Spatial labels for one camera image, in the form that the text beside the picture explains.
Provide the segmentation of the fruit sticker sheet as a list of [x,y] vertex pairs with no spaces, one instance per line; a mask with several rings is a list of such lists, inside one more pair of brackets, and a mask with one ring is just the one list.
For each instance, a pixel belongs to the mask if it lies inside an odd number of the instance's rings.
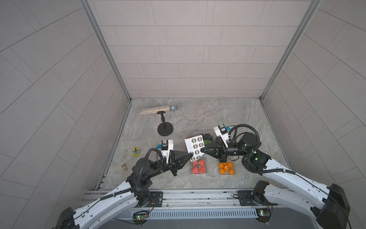
[[188,153],[193,155],[190,159],[191,162],[199,160],[204,155],[204,153],[201,152],[201,149],[205,147],[202,135],[185,139],[185,145]]

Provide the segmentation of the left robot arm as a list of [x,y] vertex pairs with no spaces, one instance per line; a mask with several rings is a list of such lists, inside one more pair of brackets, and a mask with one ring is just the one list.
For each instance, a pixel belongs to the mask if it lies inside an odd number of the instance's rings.
[[174,176],[193,157],[193,153],[174,151],[169,157],[163,156],[156,148],[151,148],[144,158],[132,167],[132,174],[114,190],[73,210],[65,209],[59,216],[56,229],[97,229],[124,210],[144,206],[150,199],[151,178],[170,171]]

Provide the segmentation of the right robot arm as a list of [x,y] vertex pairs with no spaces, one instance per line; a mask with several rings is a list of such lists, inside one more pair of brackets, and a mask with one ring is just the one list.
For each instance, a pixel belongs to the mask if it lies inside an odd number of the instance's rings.
[[351,207],[342,187],[311,180],[260,151],[259,133],[250,125],[217,126],[214,131],[217,135],[215,141],[202,148],[202,153],[217,158],[221,163],[226,162],[229,156],[238,156],[247,171],[288,188],[282,191],[260,180],[252,191],[256,204],[275,203],[296,210],[315,220],[323,229],[351,227],[348,219]]

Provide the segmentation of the orange fruit box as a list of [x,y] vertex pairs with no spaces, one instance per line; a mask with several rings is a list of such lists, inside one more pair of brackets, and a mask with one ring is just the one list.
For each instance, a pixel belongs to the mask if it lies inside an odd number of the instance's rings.
[[220,175],[234,175],[234,164],[232,162],[218,163],[218,172]]

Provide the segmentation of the clear grape box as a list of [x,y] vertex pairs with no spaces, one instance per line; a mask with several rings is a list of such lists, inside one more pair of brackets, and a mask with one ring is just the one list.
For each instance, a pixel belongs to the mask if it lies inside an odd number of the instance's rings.
[[215,141],[216,138],[215,133],[210,130],[191,131],[188,134],[186,134],[185,138],[191,138],[198,135],[203,136],[203,142],[205,145],[208,145],[211,142]]

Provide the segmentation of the black microphone stand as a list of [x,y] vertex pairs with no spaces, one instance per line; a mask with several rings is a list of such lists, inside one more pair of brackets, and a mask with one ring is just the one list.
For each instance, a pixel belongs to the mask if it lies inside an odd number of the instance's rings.
[[159,111],[157,113],[161,116],[161,124],[158,126],[157,131],[161,136],[169,136],[173,132],[173,125],[165,120],[165,111]]

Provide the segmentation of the yellow toy piece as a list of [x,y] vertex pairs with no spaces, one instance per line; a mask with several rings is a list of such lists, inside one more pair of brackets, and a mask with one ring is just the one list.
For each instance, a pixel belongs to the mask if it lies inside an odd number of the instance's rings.
[[133,156],[139,156],[139,155],[140,155],[140,153],[141,153],[140,148],[134,148],[134,149],[132,150],[132,155],[133,155]]

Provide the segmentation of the glitter microphone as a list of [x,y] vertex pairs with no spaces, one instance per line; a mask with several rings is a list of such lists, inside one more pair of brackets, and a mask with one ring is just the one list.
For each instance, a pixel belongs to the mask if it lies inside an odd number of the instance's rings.
[[160,107],[154,107],[154,108],[148,108],[141,110],[142,115],[151,115],[151,114],[157,114],[158,112],[175,112],[178,110],[177,104],[171,104],[168,106],[160,106]]

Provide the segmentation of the small brass piece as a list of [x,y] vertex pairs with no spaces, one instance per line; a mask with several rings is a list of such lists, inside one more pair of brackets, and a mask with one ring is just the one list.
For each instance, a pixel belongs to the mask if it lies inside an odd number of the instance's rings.
[[121,165],[121,167],[122,167],[125,171],[127,171],[127,170],[128,170],[128,168],[127,168],[126,164],[122,164],[122,165]]

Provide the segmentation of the left circuit board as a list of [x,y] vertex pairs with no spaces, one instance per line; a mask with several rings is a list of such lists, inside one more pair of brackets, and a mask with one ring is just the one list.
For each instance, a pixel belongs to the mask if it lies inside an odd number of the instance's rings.
[[149,212],[142,210],[142,211],[138,211],[136,213],[133,214],[132,216],[132,221],[135,225],[143,225],[147,222],[148,220],[148,216],[149,216]]

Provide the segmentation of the circuit board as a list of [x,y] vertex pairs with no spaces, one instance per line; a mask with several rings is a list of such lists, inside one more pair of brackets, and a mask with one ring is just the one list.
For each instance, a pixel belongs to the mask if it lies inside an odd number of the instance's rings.
[[149,216],[149,212],[142,210],[142,211],[138,211],[136,213],[133,214],[132,216],[132,221],[135,225],[143,225],[147,222],[148,220],[148,216]]
[[260,223],[268,223],[271,220],[272,212],[267,209],[256,209],[256,220]]

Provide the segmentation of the right circuit board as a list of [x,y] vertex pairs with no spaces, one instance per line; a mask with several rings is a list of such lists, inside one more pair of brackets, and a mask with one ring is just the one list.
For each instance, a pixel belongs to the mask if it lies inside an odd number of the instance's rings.
[[268,223],[271,220],[272,212],[267,209],[256,209],[256,220],[260,223]]

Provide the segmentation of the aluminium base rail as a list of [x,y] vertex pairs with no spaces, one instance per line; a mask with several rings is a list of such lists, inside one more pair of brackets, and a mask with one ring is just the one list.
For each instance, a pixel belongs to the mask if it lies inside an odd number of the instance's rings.
[[[234,198],[235,193],[224,190],[205,190],[205,191],[173,191],[163,193],[162,199],[155,203],[156,207],[167,207],[169,209],[202,209],[204,207],[217,207],[222,204],[224,207],[232,206],[238,200]],[[242,191],[236,195],[245,204],[253,207],[269,206],[279,204],[287,208],[312,215],[312,209],[322,209],[326,195],[321,189],[315,186],[304,189],[304,195],[293,191],[280,189],[271,184],[260,182],[259,185],[251,191],[251,197],[245,198]]]

